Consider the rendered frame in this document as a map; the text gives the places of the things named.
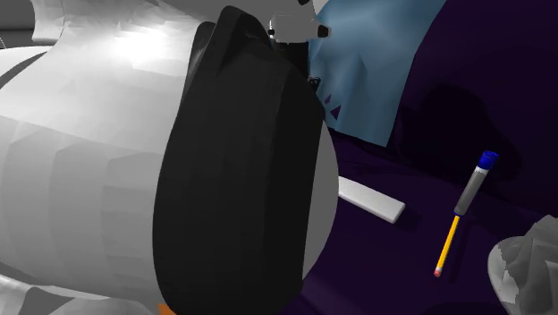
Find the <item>grey marker with blue cap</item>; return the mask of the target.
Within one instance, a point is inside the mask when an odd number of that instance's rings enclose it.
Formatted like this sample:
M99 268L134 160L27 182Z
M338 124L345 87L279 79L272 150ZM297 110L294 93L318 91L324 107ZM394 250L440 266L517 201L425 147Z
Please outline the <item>grey marker with blue cap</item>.
M479 159L467 185L465 186L453 213L458 216L464 216L482 183L485 181L487 174L493 169L499 155L493 151L485 150Z

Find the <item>dark purple sofa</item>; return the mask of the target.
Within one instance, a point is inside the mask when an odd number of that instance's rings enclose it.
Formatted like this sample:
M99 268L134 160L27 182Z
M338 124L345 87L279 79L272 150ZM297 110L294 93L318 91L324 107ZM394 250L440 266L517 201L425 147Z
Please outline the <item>dark purple sofa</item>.
M447 0L379 146L330 128L341 176L397 199L394 224L340 200L288 315L506 315L490 251L558 217L558 0ZM461 217L485 150L499 155Z

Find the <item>yellow pencil with pink eraser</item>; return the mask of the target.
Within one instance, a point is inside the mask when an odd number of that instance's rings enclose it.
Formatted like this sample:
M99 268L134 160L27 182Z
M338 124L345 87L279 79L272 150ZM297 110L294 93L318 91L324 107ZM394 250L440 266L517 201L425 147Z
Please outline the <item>yellow pencil with pink eraser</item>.
M453 220L452 220L452 224L451 227L449 229L448 234L446 235L445 241L444 241L444 246L441 250L441 253L439 255L439 258L437 260L437 263L435 265L435 270L434 270L434 276L435 277L440 277L444 268L444 263L446 261L448 252L451 248L452 245L452 240L453 237L455 235L455 232L457 230L458 224L460 222L461 217L459 215L455 215Z

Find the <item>crumpled grey cloth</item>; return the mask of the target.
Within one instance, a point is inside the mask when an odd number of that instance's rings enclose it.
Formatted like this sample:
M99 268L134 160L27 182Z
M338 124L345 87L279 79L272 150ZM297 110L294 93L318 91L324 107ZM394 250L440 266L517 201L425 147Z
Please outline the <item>crumpled grey cloth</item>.
M558 218L547 215L523 236L500 241L487 273L508 315L558 315Z

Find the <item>flat white rectangular block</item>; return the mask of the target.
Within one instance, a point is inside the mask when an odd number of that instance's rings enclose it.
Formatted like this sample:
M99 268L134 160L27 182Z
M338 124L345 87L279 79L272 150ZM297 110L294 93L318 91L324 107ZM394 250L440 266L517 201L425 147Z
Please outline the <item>flat white rectangular block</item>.
M342 176L339 177L338 196L391 224L405 209L403 202Z

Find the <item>light blue cushion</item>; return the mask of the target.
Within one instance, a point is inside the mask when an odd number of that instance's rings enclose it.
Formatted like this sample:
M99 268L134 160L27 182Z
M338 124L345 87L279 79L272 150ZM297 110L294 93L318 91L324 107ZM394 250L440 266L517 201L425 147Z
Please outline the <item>light blue cushion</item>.
M386 146L420 44L447 0L327 0L309 44L328 127Z

